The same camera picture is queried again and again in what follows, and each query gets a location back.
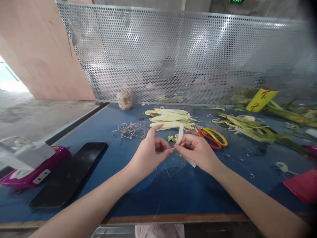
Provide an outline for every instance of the plywood wall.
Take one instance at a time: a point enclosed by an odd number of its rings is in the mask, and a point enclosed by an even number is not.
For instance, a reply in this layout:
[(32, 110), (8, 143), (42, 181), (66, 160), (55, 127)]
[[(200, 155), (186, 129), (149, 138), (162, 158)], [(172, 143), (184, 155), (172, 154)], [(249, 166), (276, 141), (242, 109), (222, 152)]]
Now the plywood wall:
[(36, 99), (95, 100), (54, 0), (0, 1), (0, 55)]

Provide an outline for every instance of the metal frame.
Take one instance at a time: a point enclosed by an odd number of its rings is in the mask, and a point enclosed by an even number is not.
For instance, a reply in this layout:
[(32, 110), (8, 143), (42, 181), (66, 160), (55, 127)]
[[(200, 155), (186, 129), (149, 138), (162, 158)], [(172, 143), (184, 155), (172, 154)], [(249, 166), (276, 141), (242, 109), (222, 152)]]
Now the metal frame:
[(117, 91), (128, 90), (137, 103), (232, 105), (262, 86), (316, 97), (317, 50), (307, 22), (57, 6), (97, 101), (116, 102)]

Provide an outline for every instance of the green exit sign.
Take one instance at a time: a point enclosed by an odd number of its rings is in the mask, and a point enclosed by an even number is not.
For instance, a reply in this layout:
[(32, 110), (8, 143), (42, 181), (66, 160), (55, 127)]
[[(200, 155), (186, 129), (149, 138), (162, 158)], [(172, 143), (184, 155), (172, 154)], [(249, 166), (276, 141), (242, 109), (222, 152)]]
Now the green exit sign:
[(244, 4), (245, 0), (229, 0), (229, 4), (236, 3), (236, 4)]

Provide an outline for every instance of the smartphone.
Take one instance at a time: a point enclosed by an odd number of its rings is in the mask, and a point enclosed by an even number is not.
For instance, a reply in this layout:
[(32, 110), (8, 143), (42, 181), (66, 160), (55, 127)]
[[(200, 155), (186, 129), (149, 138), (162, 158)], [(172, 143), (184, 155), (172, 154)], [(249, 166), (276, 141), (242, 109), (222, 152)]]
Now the smartphone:
[(86, 143), (72, 158), (64, 159), (52, 172), (52, 180), (29, 206), (51, 209), (71, 203), (84, 188), (107, 148), (104, 142)]

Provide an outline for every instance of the blue table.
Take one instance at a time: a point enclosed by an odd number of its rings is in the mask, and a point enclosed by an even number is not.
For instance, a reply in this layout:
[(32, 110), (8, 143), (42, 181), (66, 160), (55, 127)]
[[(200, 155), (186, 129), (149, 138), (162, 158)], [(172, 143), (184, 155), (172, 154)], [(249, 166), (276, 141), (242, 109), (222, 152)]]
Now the blue table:
[[(56, 143), (60, 146), (69, 146), (73, 155), (87, 142), (107, 142), (109, 145), (79, 198), (121, 170), (130, 161), (141, 142), (141, 139), (136, 138), (118, 139), (112, 135), (112, 131), (116, 130), (121, 123), (138, 122), (140, 117), (146, 116), (144, 114), (146, 110), (153, 110), (156, 107), (159, 106), (138, 104), (129, 111), (122, 111), (117, 104), (111, 103)], [(183, 109), (184, 106), (165, 106), (165, 108)], [(312, 210), (311, 205), (301, 202), (282, 184), (282, 181), (291, 178), (291, 175), (274, 171), (272, 166), (276, 162), (283, 162), (288, 165), (290, 171), (300, 174), (315, 167), (313, 159), (277, 143), (258, 143), (244, 135), (234, 135), (226, 128), (218, 127), (211, 122), (212, 119), (218, 118), (215, 110), (199, 109), (194, 106), (185, 106), (185, 108), (192, 116), (200, 117), (201, 125), (214, 128), (227, 138), (229, 146), (215, 151), (226, 166), (291, 211), (309, 214), (309, 211)], [(248, 111), (235, 111), (233, 108), (226, 108), (224, 113), (249, 114)], [(285, 131), (283, 129), (285, 120), (262, 114), (254, 115), (256, 118), (260, 117), (272, 129), (278, 132)], [(150, 124), (148, 117), (144, 121), (147, 125)], [(166, 139), (177, 133), (178, 129), (170, 129), (157, 132), (157, 136)], [(294, 140), (302, 145), (310, 144), (300, 138)], [(250, 174), (254, 174), (255, 178), (252, 179)], [(40, 226), (52, 218), (58, 211), (32, 211), (28, 207), (30, 201), (44, 185), (45, 183), (19, 195), (12, 195), (8, 187), (1, 186), (1, 226)], [(222, 186), (200, 168), (193, 168), (176, 152), (162, 162), (151, 175), (124, 195), (112, 208), (104, 223), (243, 219), (247, 219), (246, 215)]]

